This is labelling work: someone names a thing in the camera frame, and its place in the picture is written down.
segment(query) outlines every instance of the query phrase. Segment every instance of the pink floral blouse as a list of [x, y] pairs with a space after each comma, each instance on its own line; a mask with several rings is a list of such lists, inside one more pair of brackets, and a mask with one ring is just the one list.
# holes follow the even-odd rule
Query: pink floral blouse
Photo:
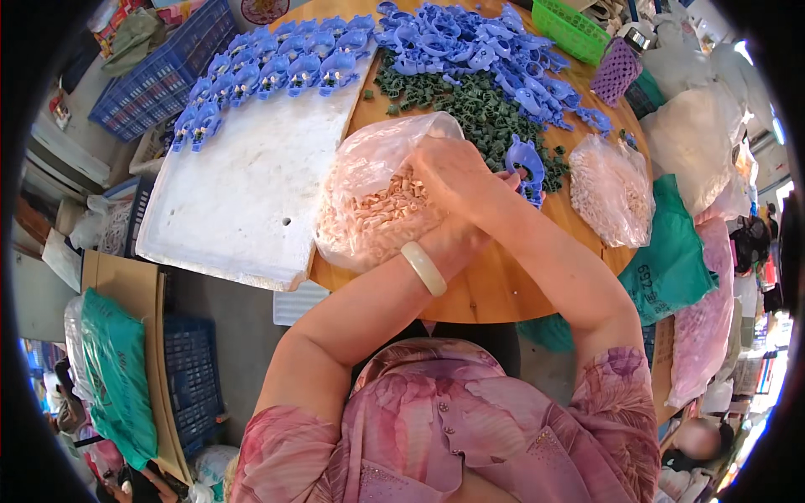
[[363, 369], [340, 430], [294, 406], [254, 416], [231, 501], [444, 501], [462, 464], [524, 502], [652, 501], [646, 358], [598, 355], [564, 409], [468, 341], [392, 344]]

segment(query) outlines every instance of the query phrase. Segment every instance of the pink bag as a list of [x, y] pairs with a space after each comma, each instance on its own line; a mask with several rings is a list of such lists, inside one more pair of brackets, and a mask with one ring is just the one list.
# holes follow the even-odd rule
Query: pink bag
[[704, 242], [704, 264], [718, 273], [718, 289], [677, 311], [674, 322], [674, 365], [667, 405], [681, 407], [707, 389], [727, 354], [733, 320], [733, 255], [727, 224], [712, 218], [696, 226]]

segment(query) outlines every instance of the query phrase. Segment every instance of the white bangle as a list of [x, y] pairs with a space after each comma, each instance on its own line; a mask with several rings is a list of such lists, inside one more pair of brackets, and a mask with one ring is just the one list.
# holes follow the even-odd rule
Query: white bangle
[[405, 257], [419, 279], [425, 283], [425, 287], [434, 297], [440, 297], [448, 289], [448, 284], [444, 281], [442, 274], [436, 269], [433, 261], [427, 256], [425, 250], [416, 241], [409, 241], [400, 248], [400, 253]]

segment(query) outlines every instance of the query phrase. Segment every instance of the round wooden table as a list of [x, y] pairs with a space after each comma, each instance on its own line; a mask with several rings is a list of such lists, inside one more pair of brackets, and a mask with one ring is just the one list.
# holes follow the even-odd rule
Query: round wooden table
[[[421, 2], [414, 0], [396, 0], [400, 10], [413, 13], [414, 8]], [[477, 2], [462, 0], [441, 2], [435, 0], [431, 3], [444, 5], [462, 5], [468, 10], [475, 10]], [[339, 14], [343, 19], [351, 19], [355, 14], [374, 14], [376, 19], [380, 15], [376, 12], [378, 2], [374, 0], [311, 0], [310, 2], [292, 10], [280, 20], [271, 25], [274, 30], [282, 21], [291, 19], [331, 18]], [[502, 4], [494, 0], [482, 0], [480, 13], [484, 17], [499, 16]], [[514, 6], [520, 13], [526, 29], [539, 34], [531, 21], [530, 13]], [[634, 116], [632, 109], [621, 98], [620, 105], [611, 109], [603, 101], [589, 92], [589, 82], [595, 74], [595, 68], [583, 64], [566, 53], [554, 47], [562, 56], [571, 61], [570, 68], [565, 68], [559, 78], [569, 82], [577, 92], [582, 94], [581, 104], [588, 108], [596, 108], [606, 113], [613, 125], [610, 140], [615, 141], [617, 132], [623, 128], [637, 139], [638, 148], [646, 156], [646, 166], [651, 177], [651, 163], [647, 158], [648, 146], [643, 136], [640, 124]], [[372, 89], [374, 98], [368, 101], [358, 100], [355, 112], [346, 136], [354, 133], [363, 126], [389, 119], [386, 109], [390, 104], [387, 97], [380, 94], [380, 89], [373, 83], [380, 59], [376, 58], [366, 79], [364, 89]], [[428, 113], [429, 110], [412, 110], [403, 115], [415, 113]], [[575, 126], [575, 130], [566, 131], [552, 126], [543, 136], [544, 146], [553, 148], [564, 145], [570, 153], [573, 148], [589, 133], [595, 131], [584, 124], [574, 113], [566, 113], [565, 120]], [[542, 212], [562, 229], [570, 233], [579, 242], [586, 245], [596, 255], [601, 257], [606, 265], [619, 274], [629, 263], [636, 250], [621, 246], [609, 248], [595, 234], [589, 225], [576, 214], [570, 205], [569, 180], [564, 180], [562, 190], [550, 194], [545, 199]], [[327, 263], [318, 253], [313, 259], [310, 279], [331, 291], [338, 290], [351, 279], [357, 277], [352, 271], [341, 269]], [[449, 284], [448, 291], [442, 297], [435, 299], [420, 318], [433, 321], [448, 321], [453, 323], [504, 323], [511, 321], [530, 320], [556, 312], [551, 303], [539, 289], [537, 284], [526, 271], [501, 247], [493, 242], [481, 255], [479, 255], [461, 274], [456, 276]]]

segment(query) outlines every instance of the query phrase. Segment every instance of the styrofoam board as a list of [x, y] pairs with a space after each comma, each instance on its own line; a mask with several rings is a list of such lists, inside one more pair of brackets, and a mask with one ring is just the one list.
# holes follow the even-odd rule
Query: styrofoam board
[[274, 324], [293, 326], [313, 306], [330, 295], [330, 291], [314, 282], [303, 281], [296, 291], [277, 291], [274, 293]]
[[[308, 89], [251, 97], [222, 113], [201, 152], [170, 152], [157, 177], [137, 255], [275, 291], [308, 278], [319, 187], [349, 127], [377, 44], [360, 79], [330, 97]], [[283, 219], [291, 219], [283, 225]]]

